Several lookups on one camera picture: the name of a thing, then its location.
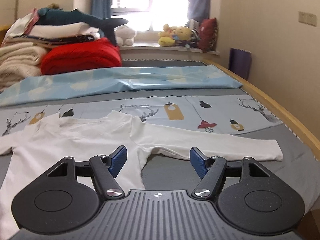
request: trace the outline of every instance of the white long-sleeve shirt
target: white long-sleeve shirt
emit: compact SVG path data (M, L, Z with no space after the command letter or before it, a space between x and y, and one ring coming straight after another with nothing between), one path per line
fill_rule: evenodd
M151 153L189 160L191 147L198 147L206 156L219 155L230 161L245 156L258 161L283 158L275 140L147 124L137 116L116 111L96 120L60 118L57 113L0 138L0 155L13 151L0 189L0 239L8 239L18 231L11 202L30 182L65 156L87 161L92 156L109 155L120 145L127 147L128 157L116 181L126 193L129 189L144 189L141 170Z

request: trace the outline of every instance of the red pillow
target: red pillow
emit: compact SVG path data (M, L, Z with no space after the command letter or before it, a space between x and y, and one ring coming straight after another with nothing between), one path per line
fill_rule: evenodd
M198 48L203 52L216 50L217 44L217 19L204 19L200 25Z
M121 67L119 47L107 38L97 41L62 45L51 50L42 60L43 75L106 67Z

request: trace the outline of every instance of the light switch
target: light switch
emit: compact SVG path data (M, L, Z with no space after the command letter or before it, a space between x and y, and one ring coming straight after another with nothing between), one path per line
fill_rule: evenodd
M307 15L307 23L316 27L317 26L317 16L309 13Z
M317 26L317 16L312 13L299 12L298 21L315 27Z
M299 19L300 23L306 23L307 14L304 12L299 12Z

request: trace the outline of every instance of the window sill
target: window sill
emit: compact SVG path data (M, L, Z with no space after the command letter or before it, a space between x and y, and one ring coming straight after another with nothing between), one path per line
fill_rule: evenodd
M138 49L171 50L171 51L187 51L187 52L203 53L201 49L196 49L196 48L187 49L186 47L179 47L179 46L161 47L158 43L151 43L151 42L135 42L133 46L120 47L120 50L138 50ZM219 55L220 52L209 51L207 52L207 54Z

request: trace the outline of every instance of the yellow plush toy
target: yellow plush toy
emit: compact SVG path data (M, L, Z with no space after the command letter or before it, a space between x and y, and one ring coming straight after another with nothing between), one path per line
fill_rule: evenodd
M168 24L165 24L163 26L163 32L160 32L159 33L159 37L162 38L162 37L170 37L172 38L172 35L173 35L173 32L174 30L176 29L177 27L176 26L173 26L173 27L169 27Z
M190 41L192 32L188 27L178 27L174 30L173 39L177 41Z
M159 45L162 47L173 46L176 41L170 37L161 37L158 41Z
M160 39L158 43L163 47L170 47L175 44L175 41L190 41L192 31L188 27L169 27L168 24L163 26L163 31L159 33Z

